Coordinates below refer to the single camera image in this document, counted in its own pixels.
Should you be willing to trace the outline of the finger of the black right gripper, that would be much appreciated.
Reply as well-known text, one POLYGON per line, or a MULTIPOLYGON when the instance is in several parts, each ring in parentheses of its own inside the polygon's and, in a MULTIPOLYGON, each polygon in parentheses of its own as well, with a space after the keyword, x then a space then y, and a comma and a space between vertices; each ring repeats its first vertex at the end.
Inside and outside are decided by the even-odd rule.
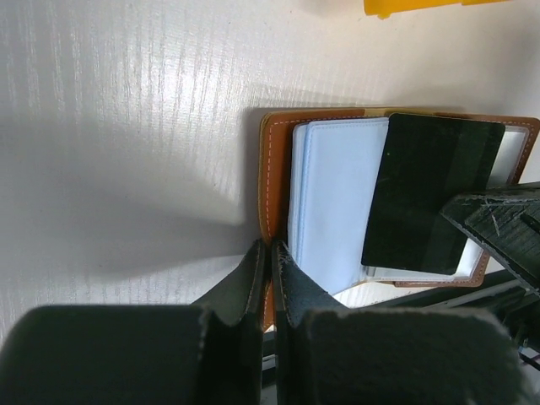
POLYGON ((453 197, 441 215, 539 294, 539 183, 453 197))

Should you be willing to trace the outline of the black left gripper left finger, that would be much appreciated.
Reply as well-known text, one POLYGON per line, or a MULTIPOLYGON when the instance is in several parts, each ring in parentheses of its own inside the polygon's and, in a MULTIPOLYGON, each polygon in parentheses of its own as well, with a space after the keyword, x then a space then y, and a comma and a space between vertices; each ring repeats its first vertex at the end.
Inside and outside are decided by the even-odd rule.
POLYGON ((48 305, 1 350, 4 404, 257 404, 266 247, 190 305, 48 305))

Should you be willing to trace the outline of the brown leather card holder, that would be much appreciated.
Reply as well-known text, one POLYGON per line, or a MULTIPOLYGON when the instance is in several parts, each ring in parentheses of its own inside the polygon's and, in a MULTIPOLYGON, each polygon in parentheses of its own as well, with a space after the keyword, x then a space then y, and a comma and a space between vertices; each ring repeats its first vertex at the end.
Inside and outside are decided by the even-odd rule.
POLYGON ((354 108, 270 113, 261 124, 262 236, 266 241, 282 240, 300 269, 330 294, 364 283, 477 287, 483 282, 489 255, 467 237, 451 275, 368 267, 361 262, 394 113, 503 124, 505 135, 484 189, 516 184, 539 134, 539 121, 531 117, 354 108))

